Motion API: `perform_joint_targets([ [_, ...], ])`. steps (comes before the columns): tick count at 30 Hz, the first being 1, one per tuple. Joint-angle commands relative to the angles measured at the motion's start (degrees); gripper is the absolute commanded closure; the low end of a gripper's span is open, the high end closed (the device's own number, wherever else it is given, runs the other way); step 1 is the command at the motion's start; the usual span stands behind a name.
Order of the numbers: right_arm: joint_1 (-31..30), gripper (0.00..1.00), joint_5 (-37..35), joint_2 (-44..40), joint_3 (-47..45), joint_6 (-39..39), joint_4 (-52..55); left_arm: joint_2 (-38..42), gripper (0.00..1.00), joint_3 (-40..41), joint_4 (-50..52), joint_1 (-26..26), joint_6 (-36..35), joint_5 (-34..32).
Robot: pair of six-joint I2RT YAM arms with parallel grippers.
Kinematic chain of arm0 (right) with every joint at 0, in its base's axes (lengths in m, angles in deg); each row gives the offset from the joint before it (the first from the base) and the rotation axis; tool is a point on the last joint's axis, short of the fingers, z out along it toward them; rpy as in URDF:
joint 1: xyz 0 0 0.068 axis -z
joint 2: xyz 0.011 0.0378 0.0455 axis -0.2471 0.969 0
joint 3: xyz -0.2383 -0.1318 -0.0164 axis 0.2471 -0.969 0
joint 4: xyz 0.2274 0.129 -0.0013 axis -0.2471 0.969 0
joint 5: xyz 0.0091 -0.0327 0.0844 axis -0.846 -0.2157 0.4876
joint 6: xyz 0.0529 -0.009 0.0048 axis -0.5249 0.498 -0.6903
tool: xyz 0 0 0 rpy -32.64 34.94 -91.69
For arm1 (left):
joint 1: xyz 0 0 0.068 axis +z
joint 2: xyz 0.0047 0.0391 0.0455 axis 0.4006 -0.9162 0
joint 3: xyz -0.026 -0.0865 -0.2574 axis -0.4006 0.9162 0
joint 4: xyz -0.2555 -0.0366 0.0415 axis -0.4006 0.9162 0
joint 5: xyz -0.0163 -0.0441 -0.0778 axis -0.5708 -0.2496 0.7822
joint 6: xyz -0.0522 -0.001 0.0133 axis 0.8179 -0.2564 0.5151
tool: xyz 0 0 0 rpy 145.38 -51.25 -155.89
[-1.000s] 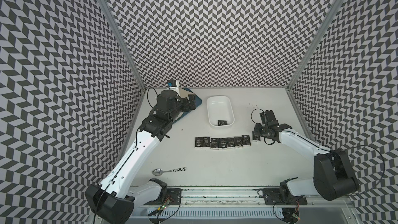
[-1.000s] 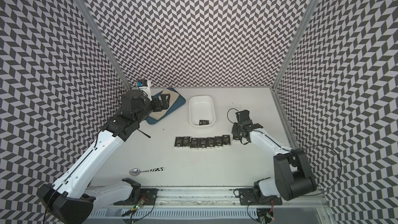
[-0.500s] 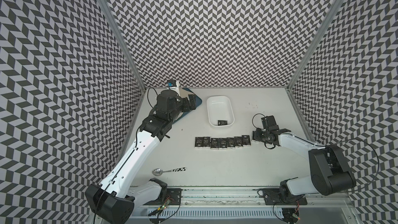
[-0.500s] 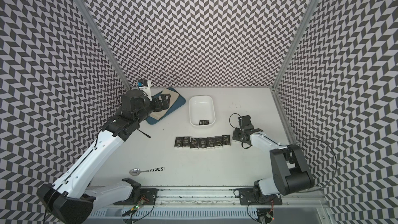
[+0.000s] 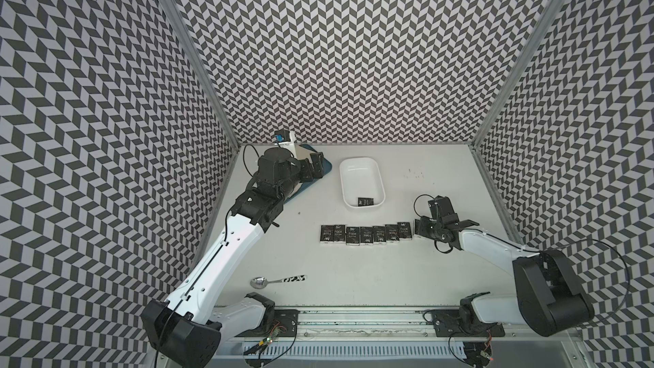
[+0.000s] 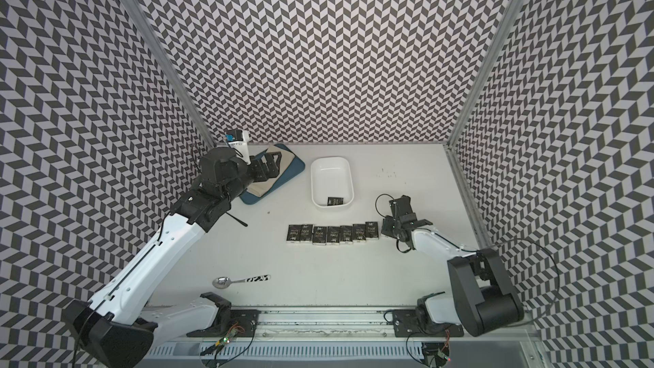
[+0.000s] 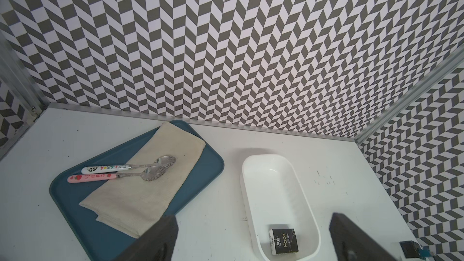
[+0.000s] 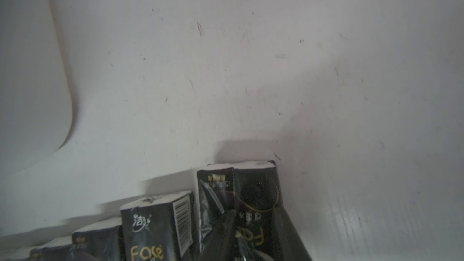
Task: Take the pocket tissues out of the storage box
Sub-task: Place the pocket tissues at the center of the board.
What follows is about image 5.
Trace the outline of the black tissue pack seven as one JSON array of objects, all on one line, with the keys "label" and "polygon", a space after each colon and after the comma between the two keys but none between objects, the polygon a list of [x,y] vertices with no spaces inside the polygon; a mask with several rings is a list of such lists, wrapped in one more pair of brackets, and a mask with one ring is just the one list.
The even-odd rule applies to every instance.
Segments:
[{"label": "black tissue pack seven", "polygon": [[411,240],[413,233],[411,230],[411,224],[408,221],[402,221],[397,224],[398,226],[398,236],[400,240]]}]

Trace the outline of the black tissue pack six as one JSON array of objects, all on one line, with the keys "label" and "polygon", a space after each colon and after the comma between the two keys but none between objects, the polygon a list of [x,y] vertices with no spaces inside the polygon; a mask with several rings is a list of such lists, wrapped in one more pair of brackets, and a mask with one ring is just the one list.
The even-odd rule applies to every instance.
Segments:
[{"label": "black tissue pack six", "polygon": [[400,241],[399,225],[398,224],[386,224],[385,225],[385,232],[386,232],[386,242],[388,242],[388,243],[397,243],[397,242]]}]

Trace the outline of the black tissue pack five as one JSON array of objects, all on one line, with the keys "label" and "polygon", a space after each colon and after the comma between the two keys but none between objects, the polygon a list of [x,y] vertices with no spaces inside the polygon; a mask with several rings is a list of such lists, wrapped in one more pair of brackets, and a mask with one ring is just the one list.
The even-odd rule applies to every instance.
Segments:
[{"label": "black tissue pack five", "polygon": [[375,245],[382,245],[387,243],[387,233],[385,226],[373,227],[373,242]]}]

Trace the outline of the white storage box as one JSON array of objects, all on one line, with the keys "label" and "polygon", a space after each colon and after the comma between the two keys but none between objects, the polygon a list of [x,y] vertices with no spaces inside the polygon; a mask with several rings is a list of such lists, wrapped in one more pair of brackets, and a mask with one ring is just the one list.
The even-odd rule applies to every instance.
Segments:
[{"label": "white storage box", "polygon": [[[362,211],[381,207],[386,191],[380,167],[374,158],[346,158],[339,165],[342,198],[349,210]],[[373,198],[373,206],[359,207],[358,198]]]}]

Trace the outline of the black tissue pack four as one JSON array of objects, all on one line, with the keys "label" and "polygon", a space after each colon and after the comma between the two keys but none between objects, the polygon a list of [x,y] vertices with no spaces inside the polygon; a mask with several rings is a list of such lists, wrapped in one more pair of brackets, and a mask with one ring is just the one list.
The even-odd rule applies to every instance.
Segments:
[{"label": "black tissue pack four", "polygon": [[373,227],[360,228],[361,245],[374,245],[376,243],[376,233]]}]

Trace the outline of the black tissue pack eight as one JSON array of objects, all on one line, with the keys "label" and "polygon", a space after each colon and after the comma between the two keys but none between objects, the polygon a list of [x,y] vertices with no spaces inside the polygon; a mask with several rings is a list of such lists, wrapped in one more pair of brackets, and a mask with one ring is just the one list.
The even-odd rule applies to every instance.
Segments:
[{"label": "black tissue pack eight", "polygon": [[357,204],[359,207],[373,206],[375,201],[373,198],[358,198]]}]

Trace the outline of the black tissue pack one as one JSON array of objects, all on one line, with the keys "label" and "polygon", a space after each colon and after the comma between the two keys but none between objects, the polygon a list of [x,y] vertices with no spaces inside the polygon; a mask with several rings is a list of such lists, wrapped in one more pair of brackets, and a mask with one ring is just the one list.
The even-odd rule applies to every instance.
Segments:
[{"label": "black tissue pack one", "polygon": [[334,241],[334,231],[335,228],[333,225],[322,225],[320,227],[320,243],[330,244]]}]

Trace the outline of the black tissue pack three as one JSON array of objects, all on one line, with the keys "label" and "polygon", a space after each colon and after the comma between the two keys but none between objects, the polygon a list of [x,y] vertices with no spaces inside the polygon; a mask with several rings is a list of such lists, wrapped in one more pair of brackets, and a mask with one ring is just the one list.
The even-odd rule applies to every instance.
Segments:
[{"label": "black tissue pack three", "polygon": [[346,244],[360,245],[360,227],[346,227]]}]

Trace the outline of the black tissue pack two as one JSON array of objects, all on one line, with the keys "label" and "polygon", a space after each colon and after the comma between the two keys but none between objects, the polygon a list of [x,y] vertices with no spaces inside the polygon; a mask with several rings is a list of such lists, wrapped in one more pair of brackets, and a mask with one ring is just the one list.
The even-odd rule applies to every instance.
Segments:
[{"label": "black tissue pack two", "polygon": [[343,224],[334,226],[333,242],[345,244],[347,241],[347,227]]}]

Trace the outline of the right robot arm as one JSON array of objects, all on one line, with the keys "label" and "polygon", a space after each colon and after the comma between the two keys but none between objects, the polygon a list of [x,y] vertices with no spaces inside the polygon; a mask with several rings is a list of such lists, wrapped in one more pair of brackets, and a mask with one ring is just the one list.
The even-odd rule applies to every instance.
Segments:
[{"label": "right robot arm", "polygon": [[480,336],[494,326],[510,324],[526,325],[550,337],[595,318],[591,298],[561,250],[538,250],[497,237],[476,221],[460,219],[446,196],[429,196],[427,206],[430,214],[414,221],[415,235],[432,240],[435,248],[447,245],[441,254],[457,250],[482,258],[514,281],[512,295],[486,291],[463,298],[459,332]]}]

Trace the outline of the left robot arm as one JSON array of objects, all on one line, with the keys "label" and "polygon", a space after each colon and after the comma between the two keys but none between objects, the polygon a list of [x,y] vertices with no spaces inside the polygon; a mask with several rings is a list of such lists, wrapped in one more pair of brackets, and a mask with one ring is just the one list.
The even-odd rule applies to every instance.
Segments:
[{"label": "left robot arm", "polygon": [[214,244],[177,289],[146,305],[141,320],[157,355],[180,367],[205,367],[224,342],[240,334],[274,330],[274,301],[250,293],[213,315],[216,302],[248,251],[274,226],[285,203],[305,183],[328,172],[321,152],[296,145],[274,147],[227,211]]}]

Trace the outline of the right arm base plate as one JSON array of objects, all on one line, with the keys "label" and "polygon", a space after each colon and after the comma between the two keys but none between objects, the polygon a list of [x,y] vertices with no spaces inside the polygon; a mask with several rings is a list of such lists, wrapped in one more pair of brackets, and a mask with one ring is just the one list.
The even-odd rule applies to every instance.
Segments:
[{"label": "right arm base plate", "polygon": [[436,337],[505,337],[498,323],[483,323],[472,312],[458,308],[437,308],[423,313],[423,319],[434,327]]}]

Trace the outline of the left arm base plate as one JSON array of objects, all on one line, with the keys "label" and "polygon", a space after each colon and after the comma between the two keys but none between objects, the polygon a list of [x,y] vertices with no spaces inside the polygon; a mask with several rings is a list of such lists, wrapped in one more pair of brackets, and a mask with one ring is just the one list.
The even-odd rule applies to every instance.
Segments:
[{"label": "left arm base plate", "polygon": [[263,338],[271,334],[275,328],[279,329],[279,337],[295,337],[299,314],[298,309],[276,309],[272,314],[269,313],[266,315],[263,322],[257,328],[242,332],[237,337]]}]

